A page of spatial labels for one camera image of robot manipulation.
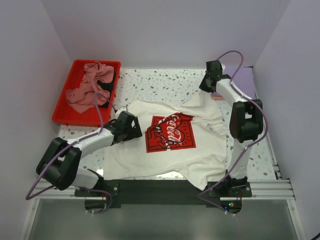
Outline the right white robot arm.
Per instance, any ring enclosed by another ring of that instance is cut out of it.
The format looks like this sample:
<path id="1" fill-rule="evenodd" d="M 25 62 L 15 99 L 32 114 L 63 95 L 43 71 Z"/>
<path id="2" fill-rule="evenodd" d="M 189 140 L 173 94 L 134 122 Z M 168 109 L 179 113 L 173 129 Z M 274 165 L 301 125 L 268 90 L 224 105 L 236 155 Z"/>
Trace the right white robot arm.
<path id="1" fill-rule="evenodd" d="M 209 197 L 251 196 L 248 185 L 248 162 L 251 149 L 263 132 L 263 104 L 252 99 L 235 86 L 231 77 L 223 74 L 219 60 L 206 62 L 205 75 L 199 88 L 207 93 L 218 93 L 231 106 L 229 131 L 233 137 L 231 161 L 222 180 L 207 187 Z"/>

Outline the white t-shirt red print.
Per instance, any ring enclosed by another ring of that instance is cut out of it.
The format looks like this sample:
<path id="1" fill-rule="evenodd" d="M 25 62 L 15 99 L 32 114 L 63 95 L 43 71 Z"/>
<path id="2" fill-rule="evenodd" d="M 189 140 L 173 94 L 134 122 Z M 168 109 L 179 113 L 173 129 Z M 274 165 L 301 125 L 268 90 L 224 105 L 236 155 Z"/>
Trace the white t-shirt red print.
<path id="1" fill-rule="evenodd" d="M 203 190 L 225 175 L 227 138 L 209 93 L 199 92 L 179 106 L 135 100 L 128 111 L 138 118 L 142 135 L 105 149 L 104 179 L 177 172 Z"/>

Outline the red plastic bin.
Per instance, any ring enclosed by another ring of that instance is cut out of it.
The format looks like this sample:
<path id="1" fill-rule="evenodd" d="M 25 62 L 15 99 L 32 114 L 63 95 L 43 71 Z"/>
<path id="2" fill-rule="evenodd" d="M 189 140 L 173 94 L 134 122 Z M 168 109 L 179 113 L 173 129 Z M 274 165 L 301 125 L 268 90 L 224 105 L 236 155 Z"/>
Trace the red plastic bin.
<path id="1" fill-rule="evenodd" d="M 98 127 L 97 102 L 107 123 L 120 76 L 119 61 L 76 59 L 52 115 L 56 123 L 67 126 Z"/>

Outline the folded purple t-shirt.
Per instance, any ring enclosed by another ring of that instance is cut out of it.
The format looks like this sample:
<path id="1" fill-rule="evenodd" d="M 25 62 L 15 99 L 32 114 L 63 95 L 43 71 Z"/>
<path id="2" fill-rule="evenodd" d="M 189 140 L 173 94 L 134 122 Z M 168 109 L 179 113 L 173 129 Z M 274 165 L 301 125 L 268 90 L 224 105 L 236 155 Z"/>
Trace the folded purple t-shirt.
<path id="1" fill-rule="evenodd" d="M 237 70 L 235 65 L 222 65 L 224 68 L 223 73 L 233 76 Z M 247 96 L 255 99 L 256 98 L 256 88 L 254 84 L 254 75 L 252 67 L 241 67 L 233 78 L 233 83 Z"/>

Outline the pink crumpled t-shirt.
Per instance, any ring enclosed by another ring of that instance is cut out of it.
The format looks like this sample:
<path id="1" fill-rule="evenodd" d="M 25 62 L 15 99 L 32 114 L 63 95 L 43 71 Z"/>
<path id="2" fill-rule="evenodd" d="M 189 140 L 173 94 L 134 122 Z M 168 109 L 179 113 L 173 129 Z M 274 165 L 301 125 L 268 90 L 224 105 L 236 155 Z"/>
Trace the pink crumpled t-shirt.
<path id="1" fill-rule="evenodd" d="M 65 91 L 67 103 L 77 113 L 82 114 L 90 108 L 95 107 L 95 102 L 100 106 L 105 103 L 104 100 L 98 100 L 103 97 L 108 100 L 109 93 L 102 90 L 98 81 L 110 83 L 114 74 L 112 66 L 96 61 L 84 65 L 84 76 L 78 88 Z"/>

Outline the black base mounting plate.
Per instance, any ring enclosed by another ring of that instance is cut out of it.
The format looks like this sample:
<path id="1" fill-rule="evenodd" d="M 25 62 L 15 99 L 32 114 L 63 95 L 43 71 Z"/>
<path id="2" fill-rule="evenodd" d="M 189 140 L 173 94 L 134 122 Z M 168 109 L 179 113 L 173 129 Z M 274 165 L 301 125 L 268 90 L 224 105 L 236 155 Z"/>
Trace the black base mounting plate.
<path id="1" fill-rule="evenodd" d="M 87 210 L 100 210 L 110 205 L 120 208 L 122 205 L 206 205 L 198 198 L 202 191 L 187 180 L 100 180 L 94 189 L 78 188 L 74 195 L 86 198 Z M 252 197 L 250 183 L 232 186 L 219 184 L 201 197 L 228 211 L 237 212 L 242 208 L 242 199 Z"/>

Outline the black garment in bin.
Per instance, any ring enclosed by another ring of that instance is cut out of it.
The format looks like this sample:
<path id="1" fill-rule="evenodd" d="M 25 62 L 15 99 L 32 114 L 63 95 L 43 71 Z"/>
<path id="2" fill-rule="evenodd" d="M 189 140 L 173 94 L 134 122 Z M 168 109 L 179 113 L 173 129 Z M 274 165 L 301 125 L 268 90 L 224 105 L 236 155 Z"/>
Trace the black garment in bin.
<path id="1" fill-rule="evenodd" d="M 117 76 L 117 72 L 114 71 L 111 82 L 105 83 L 105 82 L 102 82 L 101 80 L 97 81 L 98 85 L 102 88 L 102 90 L 107 91 L 109 93 L 108 100 L 106 100 L 105 98 L 103 98 L 101 96 L 98 97 L 98 100 L 104 101 L 104 104 L 100 105 L 101 108 L 107 109 L 109 106 L 111 106 L 111 108 L 113 110 L 116 110 L 116 108 L 113 104 L 113 100 L 112 100 L 112 94 L 115 92 L 115 89 L 116 89 L 116 87 L 115 87 L 116 76 Z"/>

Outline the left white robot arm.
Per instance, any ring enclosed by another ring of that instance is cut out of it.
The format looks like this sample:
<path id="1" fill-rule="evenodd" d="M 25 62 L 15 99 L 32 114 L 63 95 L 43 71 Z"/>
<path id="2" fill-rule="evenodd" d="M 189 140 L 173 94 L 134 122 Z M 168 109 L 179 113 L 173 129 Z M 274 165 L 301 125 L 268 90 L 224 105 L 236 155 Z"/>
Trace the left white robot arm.
<path id="1" fill-rule="evenodd" d="M 99 196 L 104 190 L 103 177 L 93 170 L 80 169 L 81 159 L 100 149 L 141 136 L 138 117 L 122 111 L 103 128 L 80 138 L 64 140 L 57 137 L 52 140 L 36 173 L 61 191 L 73 186 L 85 188 L 92 196 Z"/>

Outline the aluminium extrusion rail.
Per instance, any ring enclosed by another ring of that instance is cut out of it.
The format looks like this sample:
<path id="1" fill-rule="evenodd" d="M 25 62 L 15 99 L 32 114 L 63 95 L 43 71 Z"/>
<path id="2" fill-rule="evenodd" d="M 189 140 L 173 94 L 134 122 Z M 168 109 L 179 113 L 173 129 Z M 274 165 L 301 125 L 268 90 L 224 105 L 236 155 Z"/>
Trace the aluminium extrusion rail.
<path id="1" fill-rule="evenodd" d="M 106 182 L 104 191 L 117 198 L 120 193 L 128 190 L 133 191 L 135 197 L 144 193 L 161 194 L 165 191 L 175 194 L 178 190 L 186 190 L 188 194 L 201 191 L 194 187 L 190 182 L 183 179 L 121 179 Z M 35 189 L 31 192 L 33 195 L 40 193 L 38 198 L 63 199 L 63 198 L 87 198 L 97 199 L 104 197 L 104 193 L 90 192 L 81 190 L 78 187 L 70 186 L 65 190 L 59 190 L 56 187 L 50 187 L 50 183 L 40 180 Z M 294 192 L 289 180 L 250 180 L 241 193 L 244 198 L 254 198 L 258 200 L 291 200 L 294 198 Z"/>

